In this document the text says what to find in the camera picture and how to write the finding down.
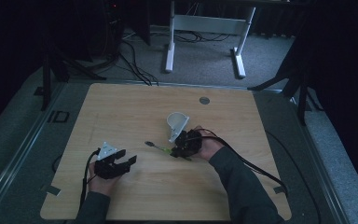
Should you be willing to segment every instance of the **gray carpet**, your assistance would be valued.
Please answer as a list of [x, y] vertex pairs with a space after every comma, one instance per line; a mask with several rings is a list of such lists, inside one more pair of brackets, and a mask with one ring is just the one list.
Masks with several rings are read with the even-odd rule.
[[[251, 35], [242, 53], [247, 78], [238, 79], [229, 51], [238, 44], [239, 39], [236, 36], [230, 36], [220, 42], [177, 42], [173, 72], [170, 74], [163, 71], [167, 36], [153, 36], [151, 46], [147, 46], [137, 37], [129, 37], [126, 40], [135, 48], [137, 65], [155, 76], [160, 84], [242, 89], [274, 77], [293, 43], [293, 39], [284, 37], [266, 39], [263, 36]], [[131, 60], [131, 49], [128, 45], [123, 44], [121, 52]], [[101, 69], [99, 75], [107, 77], [106, 83], [139, 82], [131, 72], [122, 67], [126, 67], [126, 64], [119, 60], [117, 66], [107, 71]], [[0, 174], [19, 147], [29, 148], [23, 150], [25, 160], [19, 166], [7, 191], [3, 192], [0, 223], [62, 223], [62, 220], [47, 221], [39, 216], [46, 196], [46, 192], [40, 188], [51, 182], [54, 176], [51, 165], [63, 152], [88, 86], [94, 82], [73, 71], [71, 75], [69, 83], [55, 83], [56, 90], [62, 91], [56, 101], [52, 102], [51, 108], [41, 112], [42, 99], [40, 96], [33, 96], [35, 88], [41, 85], [41, 70], [37, 71], [24, 83], [0, 117]], [[284, 84], [285, 81], [282, 81], [271, 86], [268, 91], [255, 92], [255, 99], [265, 129], [273, 134], [268, 134], [267, 137], [281, 178], [289, 188], [288, 201], [293, 216], [287, 223], [318, 223], [318, 210], [321, 213], [321, 223], [336, 223], [336, 215], [325, 199], [325, 189], [314, 169], [314, 158], [310, 153], [315, 149], [314, 145], [310, 144], [315, 141], [311, 136], [316, 135], [311, 133], [310, 136], [308, 128], [298, 123], [293, 102], [278, 91], [273, 91], [281, 90]], [[48, 122], [48, 116], [53, 110], [69, 112], [68, 122]], [[308, 112], [307, 118], [312, 117], [310, 113]], [[35, 134], [35, 141], [31, 145], [24, 146], [23, 139], [27, 138], [37, 121], [41, 123], [41, 132]], [[312, 130], [318, 132], [321, 125], [311, 125]], [[358, 223], [358, 220], [351, 219], [351, 223]]]

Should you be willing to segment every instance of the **person's left hand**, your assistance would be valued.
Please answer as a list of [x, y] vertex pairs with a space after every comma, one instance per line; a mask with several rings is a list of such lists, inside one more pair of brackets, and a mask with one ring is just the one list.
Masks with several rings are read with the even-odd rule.
[[89, 191], [101, 193], [110, 197], [110, 195], [112, 194], [113, 186], [121, 178], [121, 175], [113, 179], [103, 179], [99, 176], [95, 176], [94, 169], [95, 162], [89, 165]]

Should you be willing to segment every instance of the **person's right hand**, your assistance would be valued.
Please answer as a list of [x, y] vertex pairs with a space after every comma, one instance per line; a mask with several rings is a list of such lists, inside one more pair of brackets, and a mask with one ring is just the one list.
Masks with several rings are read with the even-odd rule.
[[[212, 136], [214, 134], [208, 133], [202, 129], [201, 126], [197, 126], [194, 131], [199, 132], [202, 136]], [[211, 157], [222, 148], [224, 145], [219, 141], [212, 139], [212, 138], [203, 138], [202, 139], [202, 147], [200, 148], [199, 152], [195, 154], [195, 156], [200, 156], [201, 158], [209, 161]]]

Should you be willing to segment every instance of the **wire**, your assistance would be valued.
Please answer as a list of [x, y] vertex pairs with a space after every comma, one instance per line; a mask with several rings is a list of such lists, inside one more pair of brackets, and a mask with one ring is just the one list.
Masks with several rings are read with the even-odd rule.
[[[112, 66], [114, 66], [114, 63], [115, 63], [116, 59], [117, 59], [117, 57], [114, 57], [112, 55], [107, 55], [105, 62], [97, 63], [97, 64], [90, 65], [90, 66], [86, 66], [86, 68], [89, 69], [92, 72], [95, 72], [98, 69], [105, 68], [103, 71], [99, 71], [98, 73], [96, 73], [96, 74], [101, 74], [102, 72], [105, 72], [105, 71], [109, 70]], [[69, 63], [65, 63], [65, 64], [67, 66], [69, 66], [70, 68], [75, 68]]]
[[89, 159], [87, 160], [86, 169], [84, 171], [84, 177], [83, 177], [83, 186], [82, 186], [81, 195], [80, 195], [79, 211], [80, 211], [81, 206], [83, 205], [83, 202], [86, 200], [86, 189], [87, 189], [87, 184], [89, 183], [87, 181], [87, 172], [89, 170], [91, 159], [92, 159], [93, 156], [98, 155], [98, 153], [100, 153], [100, 150], [101, 149], [98, 148], [98, 150], [93, 151], [91, 153], [91, 155], [89, 155]]
[[104, 72], [108, 71], [109, 69], [111, 69], [113, 66], [114, 66], [114, 65], [112, 64], [111, 66], [109, 66], [109, 67], [105, 68], [105, 69], [104, 69], [104, 70], [102, 70], [102, 71], [98, 71], [98, 72], [97, 72], [97, 73], [95, 73], [95, 74], [101, 74], [101, 73], [104, 73]]
[[315, 206], [315, 210], [316, 210], [316, 213], [317, 213], [317, 216], [318, 216], [318, 223], [321, 223], [321, 211], [319, 209], [319, 206], [318, 204], [316, 203], [316, 200], [313, 196], [313, 194], [310, 192], [310, 187], [308, 186], [307, 184], [307, 181], [305, 180], [304, 176], [302, 175], [297, 163], [295, 162], [295, 160], [293, 159], [292, 155], [289, 153], [289, 150], [284, 146], [284, 144], [281, 142], [281, 140], [278, 139], [278, 137], [276, 137], [274, 134], [272, 134], [271, 132], [265, 130], [265, 132], [267, 134], [269, 134], [273, 139], [275, 139], [275, 141], [278, 142], [279, 145], [281, 145], [281, 147], [283, 148], [283, 150], [286, 152], [287, 156], [290, 158], [290, 160], [292, 161], [293, 165], [296, 167], [297, 171], [298, 171], [298, 174], [300, 175], [307, 191], [308, 191], [308, 194], [310, 195], [310, 198], [312, 199], [312, 202], [313, 202], [313, 205]]
[[132, 37], [133, 35], [136, 35], [136, 33], [132, 33], [132, 34], [129, 34], [129, 35], [126, 35], [126, 36], [123, 36], [121, 39], [128, 39], [130, 37]]
[[93, 178], [95, 178], [95, 176], [97, 176], [97, 175], [94, 175], [93, 177], [91, 177], [91, 178], [87, 181], [87, 184], [88, 184]]
[[131, 52], [132, 52], [132, 63], [130, 63], [123, 54], [119, 53], [119, 56], [121, 57], [121, 59], [124, 60], [124, 62], [127, 64], [127, 66], [130, 68], [130, 70], [133, 72], [134, 75], [136, 75], [139, 79], [141, 79], [143, 81], [144, 84], [148, 85], [148, 86], [152, 86], [152, 81], [157, 83], [158, 85], [158, 79], [151, 75], [150, 73], [147, 73], [144, 69], [138, 67], [138, 65], [136, 64], [136, 54], [135, 54], [135, 48], [133, 47], [132, 44], [130, 44], [129, 42], [122, 40], [122, 43], [128, 45], [131, 47]]
[[193, 5], [191, 6], [191, 8], [188, 9], [186, 15], [190, 14], [190, 11], [191, 11], [191, 9], [193, 9], [193, 7], [196, 7], [196, 8], [194, 9], [193, 16], [196, 15], [196, 13], [197, 13], [197, 8], [199, 7], [199, 4], [200, 4], [200, 3], [193, 3]]
[[261, 174], [261, 175], [265, 175], [267, 176], [268, 178], [274, 180], [275, 182], [277, 182], [279, 185], [281, 185], [282, 189], [283, 189], [283, 192], [284, 194], [286, 195], [286, 198], [288, 197], [288, 190], [287, 190], [287, 187], [286, 185], [280, 180], [278, 179], [277, 177], [269, 174], [268, 172], [264, 171], [263, 169], [259, 168], [258, 166], [252, 164], [251, 162], [247, 161], [244, 157], [242, 157], [240, 154], [238, 154], [237, 151], [234, 150], [234, 148], [229, 144], [227, 143], [225, 140], [223, 140], [222, 138], [218, 137], [215, 133], [211, 132], [210, 130], [207, 130], [207, 129], [197, 129], [197, 131], [199, 130], [204, 130], [204, 131], [207, 131], [207, 132], [210, 132], [212, 133], [214, 136], [201, 136], [201, 137], [195, 137], [195, 138], [189, 138], [189, 139], [186, 139], [186, 141], [191, 141], [191, 140], [196, 140], [196, 139], [200, 139], [200, 138], [211, 138], [211, 139], [214, 139], [214, 140], [217, 140], [219, 141], [220, 143], [222, 143], [224, 146], [228, 147], [229, 149], [231, 149], [231, 151], [233, 151], [237, 157], [246, 165], [248, 166], [252, 171], [258, 173], [258, 174]]
[[184, 35], [185, 34], [193, 35], [195, 37], [194, 39], [189, 39], [189, 38], [185, 38], [185, 37], [182, 37], [179, 35], [175, 36], [176, 40], [181, 41], [181, 42], [187, 42], [187, 43], [224, 41], [230, 37], [230, 35], [225, 35], [226, 37], [219, 39], [221, 36], [224, 36], [224, 35], [218, 35], [217, 37], [214, 37], [214, 38], [205, 38], [204, 36], [202, 36], [202, 34], [200, 34], [198, 32], [194, 32], [194, 31], [179, 31], [177, 33], [184, 34]]
[[222, 11], [225, 11], [224, 7], [222, 8], [222, 5], [219, 4], [218, 6], [216, 6], [216, 12], [217, 12], [217, 16], [219, 18], [222, 18]]

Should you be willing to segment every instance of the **gray sleeve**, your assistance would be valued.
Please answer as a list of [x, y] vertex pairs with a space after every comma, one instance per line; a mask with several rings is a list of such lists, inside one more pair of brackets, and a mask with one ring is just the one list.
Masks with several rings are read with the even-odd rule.
[[282, 223], [275, 204], [257, 176], [228, 147], [209, 160], [228, 196], [231, 221], [237, 223]]
[[109, 209], [110, 198], [90, 191], [77, 213], [75, 224], [104, 224]]

